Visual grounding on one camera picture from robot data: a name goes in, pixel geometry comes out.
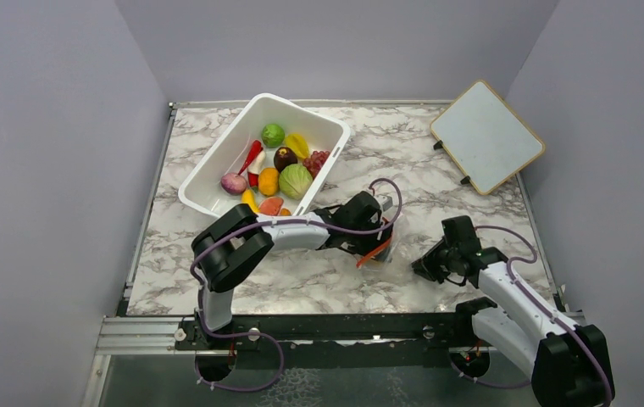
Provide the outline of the white garlic fake food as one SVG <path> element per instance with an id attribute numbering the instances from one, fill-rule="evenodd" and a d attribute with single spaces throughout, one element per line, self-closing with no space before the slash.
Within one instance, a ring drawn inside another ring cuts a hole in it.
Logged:
<path id="1" fill-rule="evenodd" d="M 266 162 L 266 151 L 262 150 L 253 162 L 247 167 L 247 173 L 258 176 L 264 169 Z"/>

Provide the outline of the red chili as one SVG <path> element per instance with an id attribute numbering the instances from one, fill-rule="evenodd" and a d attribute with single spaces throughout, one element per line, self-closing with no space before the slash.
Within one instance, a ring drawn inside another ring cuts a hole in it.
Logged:
<path id="1" fill-rule="evenodd" d="M 249 148 L 249 151 L 247 152 L 247 157 L 243 163 L 243 166 L 238 171 L 238 175 L 241 175 L 248 168 L 248 166 L 263 152 L 263 150 L 263 144 L 259 140 L 255 140 Z"/>

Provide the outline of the white plastic bin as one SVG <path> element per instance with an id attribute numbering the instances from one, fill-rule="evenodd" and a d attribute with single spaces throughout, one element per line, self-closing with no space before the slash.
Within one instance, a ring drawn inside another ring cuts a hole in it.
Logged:
<path id="1" fill-rule="evenodd" d="M 350 126 L 341 120 L 315 113 L 271 93 L 260 93 L 252 98 L 218 136 L 212 147 L 181 183 L 178 190 L 180 201 L 214 218 L 219 218 L 239 204 L 241 200 L 238 197 L 224 191 L 220 179 L 227 173 L 237 172 L 243 166 L 250 147 L 260 138 L 263 128 L 268 124 L 277 124 L 287 133 L 301 135 L 311 151 L 330 152 L 330 157 L 306 194 L 297 200 L 285 199 L 285 207 L 293 215 L 308 212 L 352 131 Z"/>

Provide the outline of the clear zip top bag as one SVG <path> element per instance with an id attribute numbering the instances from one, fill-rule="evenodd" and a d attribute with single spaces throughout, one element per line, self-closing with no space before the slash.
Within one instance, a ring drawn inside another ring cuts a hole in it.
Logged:
<path id="1" fill-rule="evenodd" d="M 373 257 L 360 260 L 356 268 L 373 280 L 403 283 L 415 279 L 412 263 L 425 254 L 437 241 L 439 234 L 432 234 L 418 227 L 406 215 L 394 223 L 391 242 Z"/>

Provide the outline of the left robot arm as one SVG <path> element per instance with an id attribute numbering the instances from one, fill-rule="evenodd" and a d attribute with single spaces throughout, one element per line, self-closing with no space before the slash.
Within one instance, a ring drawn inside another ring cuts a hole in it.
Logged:
<path id="1" fill-rule="evenodd" d="M 200 283 L 197 337 L 209 348 L 225 344 L 234 290 L 274 251 L 339 249 L 375 257 L 391 241 L 392 199 L 362 191 L 346 203 L 299 216 L 256 214 L 240 203 L 198 234 L 191 274 Z"/>

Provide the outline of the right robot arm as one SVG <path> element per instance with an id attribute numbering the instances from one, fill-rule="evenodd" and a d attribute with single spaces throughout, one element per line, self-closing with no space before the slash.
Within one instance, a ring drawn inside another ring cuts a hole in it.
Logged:
<path id="1" fill-rule="evenodd" d="M 541 406 L 609 406 L 615 389 L 603 332 L 551 306 L 514 269 L 518 257 L 483 247 L 467 215 L 441 227 L 441 241 L 412 263 L 414 273 L 433 282 L 459 275 L 484 294 L 458 305 L 453 337 L 500 351 L 525 373 Z"/>

